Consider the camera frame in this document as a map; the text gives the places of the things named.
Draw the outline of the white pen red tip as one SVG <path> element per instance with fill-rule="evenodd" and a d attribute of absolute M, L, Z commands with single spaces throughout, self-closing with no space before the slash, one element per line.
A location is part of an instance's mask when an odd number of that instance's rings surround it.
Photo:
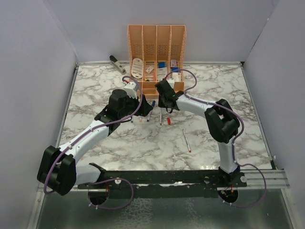
<path fill-rule="evenodd" d="M 188 138 L 187 138 L 187 136 L 186 136 L 186 132 L 185 132 L 184 129 L 183 129 L 183 136 L 184 136 L 184 139 L 185 139 L 185 142 L 186 142 L 186 145 L 187 145 L 187 149 L 188 149 L 188 151 L 191 153 L 192 150 L 191 150 L 191 147 L 190 147 L 190 144 L 189 144 L 189 141 L 188 141 Z"/>

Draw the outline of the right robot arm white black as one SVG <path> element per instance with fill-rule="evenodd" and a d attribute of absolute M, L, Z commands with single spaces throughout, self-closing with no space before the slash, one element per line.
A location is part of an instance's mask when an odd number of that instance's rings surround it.
<path fill-rule="evenodd" d="M 165 108 L 187 111 L 206 119 L 209 133 L 217 142 L 220 154 L 219 181 L 229 187 L 236 181 L 240 167 L 236 163 L 234 137 L 238 134 L 240 122 L 228 102 L 221 99 L 207 102 L 188 96 L 183 91 L 175 92 L 167 80 L 155 85 L 159 100 Z"/>

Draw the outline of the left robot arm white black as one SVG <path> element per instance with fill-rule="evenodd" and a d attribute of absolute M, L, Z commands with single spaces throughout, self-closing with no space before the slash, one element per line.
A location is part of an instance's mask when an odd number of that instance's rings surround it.
<path fill-rule="evenodd" d="M 94 145 L 108 137 L 132 116 L 147 116 L 153 107 L 144 95 L 131 98 L 123 89 L 115 89 L 108 104 L 92 123 L 69 142 L 45 149 L 37 180 L 44 184 L 45 194 L 66 195 L 75 185 L 90 183 L 94 188 L 105 184 L 102 168 L 89 164 L 78 166 L 79 160 Z"/>

